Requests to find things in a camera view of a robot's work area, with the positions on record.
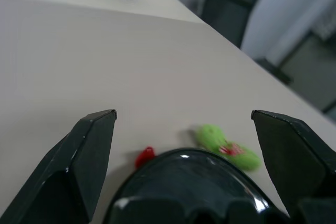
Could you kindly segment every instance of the chair backrest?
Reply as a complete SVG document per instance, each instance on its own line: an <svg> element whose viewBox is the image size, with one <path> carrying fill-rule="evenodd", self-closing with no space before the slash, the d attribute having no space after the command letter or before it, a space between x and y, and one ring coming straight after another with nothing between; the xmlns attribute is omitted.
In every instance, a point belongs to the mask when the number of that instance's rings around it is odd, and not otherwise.
<svg viewBox="0 0 336 224"><path fill-rule="evenodd" d="M201 18L237 47L257 0L205 0Z"/></svg>

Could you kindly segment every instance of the green plush toy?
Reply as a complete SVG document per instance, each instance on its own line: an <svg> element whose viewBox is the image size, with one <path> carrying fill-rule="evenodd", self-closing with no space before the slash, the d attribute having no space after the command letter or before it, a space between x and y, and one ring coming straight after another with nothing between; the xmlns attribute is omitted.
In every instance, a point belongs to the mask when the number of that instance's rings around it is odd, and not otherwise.
<svg viewBox="0 0 336 224"><path fill-rule="evenodd" d="M253 151L225 139L221 128L216 125L203 125L197 131L197 141L208 151L214 152L229 160L241 170L255 170L260 158Z"/></svg>

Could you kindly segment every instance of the black object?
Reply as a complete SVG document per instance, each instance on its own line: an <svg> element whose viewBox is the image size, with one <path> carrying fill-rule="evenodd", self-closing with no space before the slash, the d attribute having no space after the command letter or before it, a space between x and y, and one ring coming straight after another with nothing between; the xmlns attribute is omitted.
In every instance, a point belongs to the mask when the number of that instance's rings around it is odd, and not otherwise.
<svg viewBox="0 0 336 224"><path fill-rule="evenodd" d="M183 148L161 154L133 173L112 199L103 224L260 223L265 216L259 213L266 209L283 219L230 162L205 150Z"/></svg>
<svg viewBox="0 0 336 224"><path fill-rule="evenodd" d="M116 118L115 110L82 118L41 160L0 223L89 223L105 180Z"/></svg>
<svg viewBox="0 0 336 224"><path fill-rule="evenodd" d="M329 49L336 52L336 32L334 32L325 43Z"/></svg>
<svg viewBox="0 0 336 224"><path fill-rule="evenodd" d="M184 148L134 172L103 224L336 223L336 154L303 121L253 111L270 178L290 219L222 157ZM80 120L40 162L0 224L88 223L106 175L115 111Z"/></svg>
<svg viewBox="0 0 336 224"><path fill-rule="evenodd" d="M294 223L336 223L336 153L302 120L258 110L251 118L269 176L288 213L302 221Z"/></svg>
<svg viewBox="0 0 336 224"><path fill-rule="evenodd" d="M256 2L257 0L205 0L201 19L240 48L249 15Z"/></svg>

